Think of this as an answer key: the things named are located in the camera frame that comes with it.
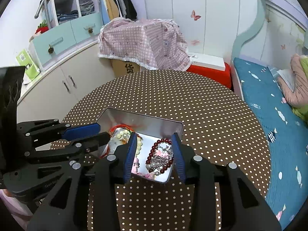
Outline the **grey metal tin box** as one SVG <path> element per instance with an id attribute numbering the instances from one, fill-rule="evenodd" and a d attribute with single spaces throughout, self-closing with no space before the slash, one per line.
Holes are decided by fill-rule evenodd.
<path id="1" fill-rule="evenodd" d="M 131 173 L 153 182 L 168 182 L 173 169 L 171 136 L 175 132 L 182 135 L 181 122 L 108 108 L 97 123 L 102 132 L 111 135 L 109 143 L 101 148 L 103 157 L 128 143 L 131 133 L 135 132 L 137 149 Z"/>

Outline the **brown polka dot tablecloth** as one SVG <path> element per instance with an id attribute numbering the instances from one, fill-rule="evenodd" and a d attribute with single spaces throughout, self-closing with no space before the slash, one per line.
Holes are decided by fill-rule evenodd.
<path id="1" fill-rule="evenodd" d="M 235 162 L 267 194 L 271 165 L 265 134 L 247 104 L 218 82 L 170 70 L 128 74 L 85 95 L 64 122 L 91 124 L 108 107 L 180 121 L 183 144 L 212 163 Z M 176 173 L 165 184 L 133 177 L 117 185 L 121 230 L 187 230 L 193 191 Z"/>

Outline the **green white paper bag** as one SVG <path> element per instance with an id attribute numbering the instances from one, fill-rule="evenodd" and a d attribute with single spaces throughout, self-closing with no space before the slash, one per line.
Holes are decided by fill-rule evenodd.
<path id="1" fill-rule="evenodd" d="M 23 49 L 16 56 L 16 60 L 19 63 L 19 65 L 25 67 L 25 74 L 27 75 L 30 81 L 37 78 L 37 76 L 40 74 L 39 67 L 34 63 L 33 59 L 31 58 L 26 49 Z"/>

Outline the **brown cardboard box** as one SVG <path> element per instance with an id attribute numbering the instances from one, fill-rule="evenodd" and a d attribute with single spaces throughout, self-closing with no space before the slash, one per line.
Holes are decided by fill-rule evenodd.
<path id="1" fill-rule="evenodd" d="M 138 64 L 134 62 L 126 62 L 118 59 L 112 59 L 111 65 L 116 78 L 125 76 L 127 74 L 133 74 L 140 71 Z"/>

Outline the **teal drawer unit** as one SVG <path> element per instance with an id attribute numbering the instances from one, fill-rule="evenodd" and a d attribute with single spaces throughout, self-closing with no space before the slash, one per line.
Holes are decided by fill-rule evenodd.
<path id="1" fill-rule="evenodd" d="M 29 54 L 37 65 L 44 66 L 73 46 L 94 38 L 102 26 L 100 13 L 70 20 L 34 37 L 29 43 Z"/>

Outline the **red stool with white top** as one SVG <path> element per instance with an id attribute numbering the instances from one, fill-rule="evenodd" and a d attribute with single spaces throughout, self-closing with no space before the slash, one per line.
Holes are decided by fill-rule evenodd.
<path id="1" fill-rule="evenodd" d="M 187 69 L 188 72 L 200 74 L 224 85 L 228 89 L 232 88 L 231 68 L 225 63 L 222 57 L 190 52 L 189 57 L 192 64 Z"/>

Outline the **teal bed sheet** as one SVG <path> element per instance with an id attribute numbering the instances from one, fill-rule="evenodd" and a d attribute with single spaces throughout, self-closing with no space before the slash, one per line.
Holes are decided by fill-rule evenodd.
<path id="1" fill-rule="evenodd" d="M 267 139 L 271 176 L 266 201 L 285 229 L 307 200 L 307 123 L 284 102 L 268 67 L 239 58 L 233 64 L 243 99 Z"/>

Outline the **pink checkered cover cloth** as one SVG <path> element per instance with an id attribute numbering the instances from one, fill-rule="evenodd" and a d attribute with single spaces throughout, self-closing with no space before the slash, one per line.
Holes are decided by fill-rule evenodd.
<path id="1" fill-rule="evenodd" d="M 170 19 L 118 17 L 98 36 L 100 58 L 134 62 L 147 70 L 186 71 L 192 64 L 180 27 Z"/>

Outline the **white shelf with clothes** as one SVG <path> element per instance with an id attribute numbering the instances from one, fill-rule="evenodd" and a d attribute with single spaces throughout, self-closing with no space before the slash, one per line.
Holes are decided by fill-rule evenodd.
<path id="1" fill-rule="evenodd" d="M 41 17 L 49 28 L 98 13 L 98 0 L 40 0 L 34 18 Z"/>

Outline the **pink and green folded quilt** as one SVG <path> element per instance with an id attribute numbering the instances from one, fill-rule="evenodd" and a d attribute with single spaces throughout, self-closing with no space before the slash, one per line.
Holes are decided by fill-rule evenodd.
<path id="1" fill-rule="evenodd" d="M 293 55 L 290 65 L 295 80 L 294 89 L 289 88 L 281 75 L 277 77 L 277 82 L 293 113 L 307 123 L 307 56 Z"/>

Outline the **hanging clothes row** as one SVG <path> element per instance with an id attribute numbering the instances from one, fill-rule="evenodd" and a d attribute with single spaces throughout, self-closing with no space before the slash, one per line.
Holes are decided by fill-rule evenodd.
<path id="1" fill-rule="evenodd" d="M 103 25 L 117 17 L 137 21 L 137 11 L 131 0 L 99 0 L 99 8 Z"/>

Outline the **white wardrobe doors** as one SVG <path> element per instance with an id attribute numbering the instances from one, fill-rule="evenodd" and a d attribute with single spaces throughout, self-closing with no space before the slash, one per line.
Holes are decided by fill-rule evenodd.
<path id="1" fill-rule="evenodd" d="M 257 15 L 257 0 L 145 0 L 149 19 L 172 19 L 189 52 L 230 62 L 233 43 Z"/>

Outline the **teal bunk bed frame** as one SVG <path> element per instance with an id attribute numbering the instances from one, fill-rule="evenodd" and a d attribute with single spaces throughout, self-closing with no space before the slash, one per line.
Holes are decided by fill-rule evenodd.
<path id="1" fill-rule="evenodd" d="M 236 36 L 232 48 L 231 62 L 233 62 L 235 58 L 240 57 L 240 52 L 244 43 L 255 37 L 260 32 L 265 20 L 265 3 L 265 0 L 257 0 L 257 11 L 253 23 L 247 30 Z"/>

